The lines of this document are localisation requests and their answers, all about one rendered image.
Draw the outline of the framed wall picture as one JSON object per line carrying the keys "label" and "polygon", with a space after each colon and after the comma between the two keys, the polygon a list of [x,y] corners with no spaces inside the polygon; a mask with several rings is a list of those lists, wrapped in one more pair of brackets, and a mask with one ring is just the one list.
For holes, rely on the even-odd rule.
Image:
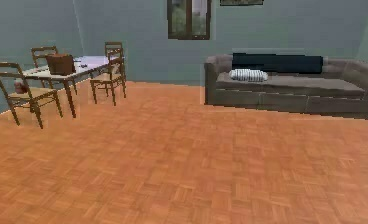
{"label": "framed wall picture", "polygon": [[220,6],[254,6],[263,4],[264,0],[220,0]]}

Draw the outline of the brown wooden chair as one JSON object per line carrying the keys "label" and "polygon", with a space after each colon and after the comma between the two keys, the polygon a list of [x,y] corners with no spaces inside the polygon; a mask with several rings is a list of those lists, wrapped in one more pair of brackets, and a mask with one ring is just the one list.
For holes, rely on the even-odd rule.
{"label": "brown wooden chair", "polygon": [[[14,80],[15,90],[13,93],[7,92],[2,81],[3,78]],[[58,91],[52,88],[30,87],[27,77],[18,63],[0,62],[0,88],[17,125],[20,125],[20,121],[16,109],[27,108],[36,115],[38,124],[43,129],[40,108],[51,102],[56,104],[59,116],[63,117]]]}
{"label": "brown wooden chair", "polygon": [[[52,54],[58,54],[59,51],[57,49],[56,46],[43,46],[43,47],[34,47],[31,48],[31,55],[32,55],[32,59],[33,59],[33,63],[35,68],[39,68],[40,67],[40,62],[39,61],[45,61],[46,62],[46,56],[48,55],[52,55]],[[72,85],[75,91],[75,94],[77,95],[77,87],[76,87],[76,82],[75,80],[72,80]],[[41,84],[42,87],[45,87],[45,81],[41,80]],[[51,88],[53,88],[53,83],[52,81],[48,81],[48,84]]]}
{"label": "brown wooden chair", "polygon": [[125,55],[121,42],[106,42],[104,45],[108,65],[105,75],[109,81],[125,81]]}
{"label": "brown wooden chair", "polygon": [[121,48],[113,49],[107,54],[108,66],[106,72],[101,72],[90,80],[90,86],[94,102],[97,102],[96,91],[104,90],[107,95],[112,95],[113,105],[116,105],[115,88],[122,87],[123,97],[126,97],[126,74],[124,54]]}

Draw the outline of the grey sofa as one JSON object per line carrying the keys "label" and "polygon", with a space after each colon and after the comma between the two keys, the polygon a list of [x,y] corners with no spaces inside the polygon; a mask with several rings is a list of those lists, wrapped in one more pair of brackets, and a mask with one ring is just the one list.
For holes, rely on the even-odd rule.
{"label": "grey sofa", "polygon": [[204,63],[205,103],[368,119],[368,63],[323,57],[320,74],[266,72],[263,82],[233,80],[233,54]]}

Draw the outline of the white striped pillow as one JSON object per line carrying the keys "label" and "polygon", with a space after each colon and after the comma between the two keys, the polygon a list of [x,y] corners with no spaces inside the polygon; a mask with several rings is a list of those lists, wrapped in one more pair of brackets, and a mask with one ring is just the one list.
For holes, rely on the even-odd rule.
{"label": "white striped pillow", "polygon": [[253,69],[233,69],[229,75],[233,80],[248,82],[263,82],[269,77],[266,72]]}

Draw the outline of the dark blue blanket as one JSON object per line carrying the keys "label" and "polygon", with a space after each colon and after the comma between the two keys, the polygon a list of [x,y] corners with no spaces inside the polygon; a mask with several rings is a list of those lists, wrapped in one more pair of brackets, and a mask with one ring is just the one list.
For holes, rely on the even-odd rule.
{"label": "dark blue blanket", "polygon": [[233,69],[320,74],[322,67],[322,56],[234,53],[232,57]]}

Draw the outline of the brown carton box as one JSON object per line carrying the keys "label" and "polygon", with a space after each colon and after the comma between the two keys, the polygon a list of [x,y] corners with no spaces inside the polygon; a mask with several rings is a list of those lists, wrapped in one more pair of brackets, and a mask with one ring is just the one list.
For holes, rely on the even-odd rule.
{"label": "brown carton box", "polygon": [[76,72],[73,56],[70,54],[47,55],[46,61],[52,75],[67,76]]}

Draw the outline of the small dark red object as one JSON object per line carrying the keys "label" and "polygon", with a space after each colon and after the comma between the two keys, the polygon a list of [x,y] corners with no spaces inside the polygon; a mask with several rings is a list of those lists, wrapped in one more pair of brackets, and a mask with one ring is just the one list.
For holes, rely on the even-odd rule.
{"label": "small dark red object", "polygon": [[28,92],[28,87],[24,84],[23,80],[20,78],[16,78],[14,80],[14,87],[15,87],[15,92],[17,94],[25,94]]}

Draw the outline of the dark framed window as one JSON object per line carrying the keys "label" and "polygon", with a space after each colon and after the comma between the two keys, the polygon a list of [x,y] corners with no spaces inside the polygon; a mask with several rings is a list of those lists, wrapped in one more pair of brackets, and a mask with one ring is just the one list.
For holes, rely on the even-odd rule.
{"label": "dark framed window", "polygon": [[212,0],[166,0],[168,38],[209,40]]}

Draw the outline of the white dining table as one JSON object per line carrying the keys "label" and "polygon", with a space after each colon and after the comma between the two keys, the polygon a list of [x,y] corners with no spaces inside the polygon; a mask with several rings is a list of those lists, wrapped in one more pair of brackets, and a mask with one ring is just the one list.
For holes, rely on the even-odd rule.
{"label": "white dining table", "polygon": [[[81,68],[80,64],[87,64],[88,67]],[[52,75],[47,66],[42,66],[37,69],[25,71],[24,76],[28,79],[60,81],[63,84],[64,89],[66,91],[72,117],[75,118],[76,111],[69,82],[84,75],[91,75],[95,71],[99,71],[102,68],[106,68],[107,65],[108,60],[106,56],[82,56],[74,59],[74,66],[76,72],[73,74],[67,76]]]}

